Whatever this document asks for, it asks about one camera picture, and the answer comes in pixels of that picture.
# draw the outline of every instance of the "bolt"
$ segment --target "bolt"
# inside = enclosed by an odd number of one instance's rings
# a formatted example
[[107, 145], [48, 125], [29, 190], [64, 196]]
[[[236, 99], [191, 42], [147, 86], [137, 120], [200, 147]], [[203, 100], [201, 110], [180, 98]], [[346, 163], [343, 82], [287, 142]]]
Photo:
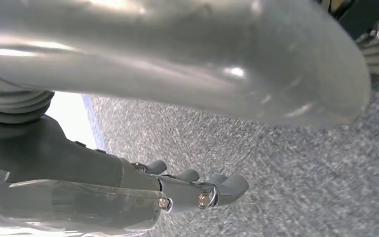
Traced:
[[210, 197], [206, 193], [201, 194], [199, 204], [201, 207], [208, 206], [210, 204]]
[[161, 208], [167, 208], [169, 206], [169, 201], [166, 198], [159, 198], [159, 206]]

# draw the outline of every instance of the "hex bolt head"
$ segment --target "hex bolt head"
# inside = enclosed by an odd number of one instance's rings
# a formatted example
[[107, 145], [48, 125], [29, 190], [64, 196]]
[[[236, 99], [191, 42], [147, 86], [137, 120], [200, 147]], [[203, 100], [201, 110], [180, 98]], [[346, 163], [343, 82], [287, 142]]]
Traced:
[[161, 208], [167, 208], [169, 206], [169, 201], [166, 198], [159, 198], [159, 206]]
[[206, 207], [208, 206], [208, 204], [210, 204], [210, 197], [208, 196], [208, 194], [206, 193], [203, 193], [200, 195], [200, 199], [199, 199], [199, 205], [200, 207]]

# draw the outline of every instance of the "mounting bolt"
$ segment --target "mounting bolt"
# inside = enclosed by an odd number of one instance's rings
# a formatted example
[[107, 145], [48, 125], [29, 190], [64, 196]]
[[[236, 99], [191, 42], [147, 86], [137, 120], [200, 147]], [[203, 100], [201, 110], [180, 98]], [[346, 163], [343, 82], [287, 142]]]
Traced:
[[159, 206], [161, 208], [168, 208], [168, 206], [169, 206], [168, 199], [166, 199], [166, 198], [159, 198]]
[[210, 204], [210, 197], [208, 196], [208, 194], [206, 194], [206, 193], [202, 193], [201, 195], [200, 195], [200, 199], [199, 199], [199, 205], [200, 205], [200, 207], [206, 207], [206, 206], [208, 206], [208, 204]]

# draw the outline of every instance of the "chrome bolt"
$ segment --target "chrome bolt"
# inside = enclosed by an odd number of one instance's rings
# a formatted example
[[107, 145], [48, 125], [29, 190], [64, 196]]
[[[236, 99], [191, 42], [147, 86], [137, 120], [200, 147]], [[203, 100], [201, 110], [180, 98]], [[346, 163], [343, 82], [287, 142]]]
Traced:
[[166, 198], [159, 198], [159, 206], [161, 208], [167, 208], [169, 206], [169, 201]]
[[200, 207], [206, 207], [208, 206], [208, 204], [210, 204], [210, 197], [208, 196], [208, 194], [201, 194], [200, 195], [200, 200], [199, 200], [199, 204], [200, 204]]

